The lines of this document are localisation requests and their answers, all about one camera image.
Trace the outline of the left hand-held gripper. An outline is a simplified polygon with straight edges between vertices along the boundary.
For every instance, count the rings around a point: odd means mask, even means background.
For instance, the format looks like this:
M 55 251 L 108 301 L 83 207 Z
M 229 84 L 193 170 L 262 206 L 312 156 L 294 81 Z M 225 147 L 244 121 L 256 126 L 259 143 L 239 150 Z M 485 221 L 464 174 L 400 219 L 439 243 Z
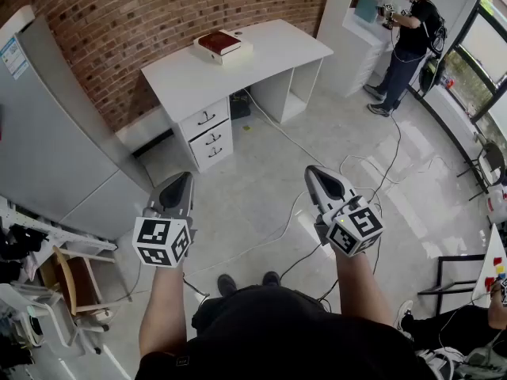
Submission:
M 177 268 L 194 241 L 194 179 L 180 172 L 159 184 L 150 195 L 148 208 L 137 217 L 132 246 L 142 264 Z

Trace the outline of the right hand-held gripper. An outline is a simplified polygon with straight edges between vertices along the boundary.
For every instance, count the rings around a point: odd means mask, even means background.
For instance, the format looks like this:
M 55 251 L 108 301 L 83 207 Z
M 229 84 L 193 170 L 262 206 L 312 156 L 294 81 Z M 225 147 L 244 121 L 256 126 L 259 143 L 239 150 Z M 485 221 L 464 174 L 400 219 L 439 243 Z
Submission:
M 323 214 L 314 224 L 323 245 L 330 244 L 345 256 L 354 257 L 380 239 L 383 220 L 379 212 L 363 196 L 354 196 L 353 186 L 344 176 L 323 166 L 309 165 L 304 180 L 313 204 Z M 352 196 L 336 207 L 338 200 Z

